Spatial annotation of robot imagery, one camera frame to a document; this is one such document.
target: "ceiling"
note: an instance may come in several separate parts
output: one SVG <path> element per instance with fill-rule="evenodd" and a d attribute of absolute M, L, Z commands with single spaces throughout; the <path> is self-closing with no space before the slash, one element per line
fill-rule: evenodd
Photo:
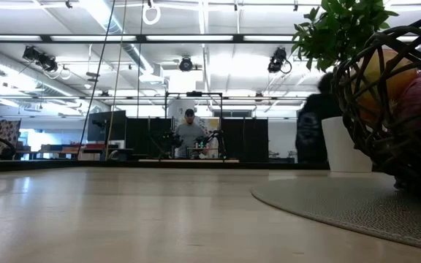
<path fill-rule="evenodd" d="M 12 0 L 0 1 L 0 34 L 104 34 L 105 30 L 97 23 L 93 15 L 84 9 L 82 1 L 71 1 L 72 9 L 64 6 L 65 0 Z M 153 25 L 147 25 L 142 19 L 143 1 L 116 1 L 114 14 L 118 21 L 123 21 L 125 7 L 126 20 L 124 31 L 128 34 L 293 34 L 294 24 L 304 21 L 303 14 L 310 7 L 299 7 L 293 11 L 293 1 L 282 0 L 238 0 L 239 11 L 234 11 L 234 0 L 209 0 L 208 22 L 200 25 L 200 12 L 197 0 L 157 1 L 161 4 L 161 17 Z M 299 0 L 299 4 L 320 4 L 317 0 Z M 421 18 L 421 10 L 417 10 L 420 0 L 390 0 L 392 10 L 400 16 L 390 18 L 390 26 L 402 26 Z M 394 9 L 395 4 L 413 4 L 410 8 Z M 153 10 L 148 11 L 152 19 Z M 17 43 L 0 43 L 0 54 L 11 58 L 22 65 L 27 61 L 22 54 L 27 45 Z M 91 63 L 89 46 L 85 44 L 36 44 L 38 50 L 55 56 L 57 62 L 68 68 L 72 75 L 64 80 L 56 79 L 82 94 L 91 94 L 91 88 L 85 84 L 86 72 L 98 69 L 102 45 L 92 45 Z M 269 74 L 267 71 L 269 58 L 277 47 L 291 50 L 291 44 L 206 44 L 208 53 L 209 90 L 238 94 L 238 96 L 254 95 L 256 91 L 272 92 L 269 95 L 283 96 L 289 91 L 305 91 L 306 94 L 316 91 L 316 83 L 321 73 L 309 72 L 303 62 L 293 62 L 293 70 L 288 75 Z M 190 56 L 194 64 L 203 65 L 204 56 L 201 44 L 142 44 L 137 45 L 141 55 L 151 64 L 160 64 L 165 69 L 164 76 L 175 74 L 176 61 L 183 56 Z M 100 69 L 97 85 L 99 91 L 110 91 L 116 86 L 119 90 L 131 91 L 155 90 L 164 93 L 163 85 L 151 85 L 139 81 L 139 71 L 131 59 L 118 44 L 105 46 L 104 63 Z M 43 72 L 33 64 L 29 68 Z M 118 81 L 116 72 L 119 69 Z M 197 80 L 202 81 L 202 72 Z"/>

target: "white pot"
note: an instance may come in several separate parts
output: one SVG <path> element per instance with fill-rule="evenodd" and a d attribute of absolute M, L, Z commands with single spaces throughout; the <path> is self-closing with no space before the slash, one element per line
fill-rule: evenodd
<path fill-rule="evenodd" d="M 327 158 L 333 172 L 371 172 L 370 157 L 354 149 L 342 117 L 322 120 L 322 131 L 325 136 Z"/>

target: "baseball cap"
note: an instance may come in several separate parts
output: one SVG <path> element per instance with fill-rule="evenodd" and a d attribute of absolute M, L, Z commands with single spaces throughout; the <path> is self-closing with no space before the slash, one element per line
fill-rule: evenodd
<path fill-rule="evenodd" d="M 191 109 L 187 109 L 184 113 L 185 116 L 194 116 L 194 111 Z"/>

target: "woven basket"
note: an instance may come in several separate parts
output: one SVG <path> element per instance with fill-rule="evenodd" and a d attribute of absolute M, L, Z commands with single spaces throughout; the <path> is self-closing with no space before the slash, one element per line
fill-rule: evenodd
<path fill-rule="evenodd" d="M 398 37 L 414 35 L 413 42 L 403 43 Z M 374 164 L 387 174 L 396 177 L 396 188 L 421 192 L 421 127 L 410 129 L 407 124 L 421 119 L 421 112 L 406 118 L 392 114 L 387 92 L 387 79 L 408 69 L 421 70 L 421 20 L 410 26 L 399 26 L 375 33 L 365 44 L 365 49 L 335 69 L 333 92 L 344 111 L 344 125 L 352 137 L 355 147 L 370 156 Z M 384 62 L 383 48 L 398 52 L 397 56 Z M 368 62 L 377 51 L 381 75 L 369 83 L 363 73 Z M 412 63 L 395 67 L 403 58 Z M 360 82 L 366 83 L 360 90 Z M 363 92 L 369 92 L 379 105 L 379 111 L 370 113 L 375 121 L 362 119 L 361 112 L 369 109 L 358 101 Z"/>

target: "person in black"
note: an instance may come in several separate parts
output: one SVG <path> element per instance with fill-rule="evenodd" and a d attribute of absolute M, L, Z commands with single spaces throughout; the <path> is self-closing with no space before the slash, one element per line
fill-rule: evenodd
<path fill-rule="evenodd" d="M 298 113 L 297 139 L 295 140 L 298 163 L 327 162 L 321 121 L 342 115 L 336 99 L 330 93 L 330 84 L 333 78 L 333 73 L 324 75 L 318 83 L 321 94 L 310 95 L 306 100 L 305 107 Z"/>

